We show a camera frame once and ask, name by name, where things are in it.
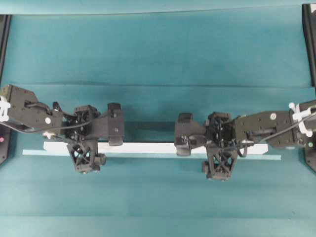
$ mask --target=black metal bracket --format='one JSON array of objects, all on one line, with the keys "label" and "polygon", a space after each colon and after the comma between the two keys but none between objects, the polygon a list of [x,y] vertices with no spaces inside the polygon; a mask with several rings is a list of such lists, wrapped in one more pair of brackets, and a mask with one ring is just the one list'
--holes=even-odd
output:
[{"label": "black metal bracket", "polygon": [[[6,44],[9,35],[11,15],[0,15],[0,82],[2,78]],[[0,126],[0,164],[8,158],[11,129]]]},{"label": "black metal bracket", "polygon": [[312,12],[310,4],[303,4],[302,17],[312,86],[316,86],[316,12]]}]

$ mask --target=white plastic bar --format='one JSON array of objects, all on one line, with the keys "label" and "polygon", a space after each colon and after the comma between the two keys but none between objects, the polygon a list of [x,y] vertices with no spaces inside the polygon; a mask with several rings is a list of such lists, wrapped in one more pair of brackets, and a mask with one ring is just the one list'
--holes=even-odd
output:
[{"label": "white plastic bar", "polygon": [[[67,156],[67,144],[64,142],[44,142],[44,150],[63,154]],[[173,143],[138,143],[127,142],[122,146],[109,146],[107,142],[98,143],[99,153],[116,153],[116,154],[176,154],[177,150]],[[268,151],[267,144],[257,144],[248,148],[249,155],[263,155]],[[192,154],[206,154],[205,147],[192,149]]]}]

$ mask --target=white tape strip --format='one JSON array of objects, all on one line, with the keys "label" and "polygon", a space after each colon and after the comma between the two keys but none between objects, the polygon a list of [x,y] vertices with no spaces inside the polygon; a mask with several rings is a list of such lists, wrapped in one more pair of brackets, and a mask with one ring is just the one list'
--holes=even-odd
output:
[{"label": "white tape strip", "polygon": [[[69,156],[67,144],[64,142],[44,142],[44,150],[23,150],[29,156]],[[205,147],[192,150],[189,157],[176,155],[173,143],[124,143],[123,146],[111,147],[108,143],[99,142],[98,151],[109,158],[206,158]],[[248,148],[248,156],[240,159],[281,160],[281,156],[263,155],[268,151],[267,144],[257,144]]]},{"label": "white tape strip", "polygon": [[[44,142],[44,150],[51,153],[68,155],[67,144],[64,142]],[[100,153],[118,153],[118,154],[176,154],[177,150],[173,143],[138,143],[127,142],[122,146],[109,146],[107,142],[98,143]],[[249,155],[263,155],[268,151],[267,144],[257,144],[248,148]],[[192,150],[192,154],[206,154],[205,147],[199,147]]]}]

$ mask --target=black plastic part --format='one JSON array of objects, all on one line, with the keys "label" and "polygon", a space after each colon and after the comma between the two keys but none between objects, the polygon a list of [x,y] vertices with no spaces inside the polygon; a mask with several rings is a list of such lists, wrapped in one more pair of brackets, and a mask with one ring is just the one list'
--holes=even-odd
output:
[{"label": "black plastic part", "polygon": [[316,135],[305,138],[305,162],[306,164],[316,172]]},{"label": "black plastic part", "polygon": [[0,126],[0,164],[8,158],[11,129]]},{"label": "black plastic part", "polygon": [[310,64],[312,86],[316,86],[316,11],[312,13],[310,4],[303,4],[302,23],[306,50]]},{"label": "black plastic part", "polygon": [[[0,83],[5,59],[6,43],[9,35],[10,15],[0,15]],[[8,158],[11,129],[0,126],[0,164]]]}]

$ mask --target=black frame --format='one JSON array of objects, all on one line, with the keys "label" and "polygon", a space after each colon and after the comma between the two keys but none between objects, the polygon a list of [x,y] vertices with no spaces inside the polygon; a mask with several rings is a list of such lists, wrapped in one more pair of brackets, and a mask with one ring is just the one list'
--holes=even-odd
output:
[{"label": "black frame", "polygon": [[[6,44],[9,36],[11,15],[0,15],[0,83],[5,60]],[[11,129],[0,126],[0,164],[8,158]]]}]

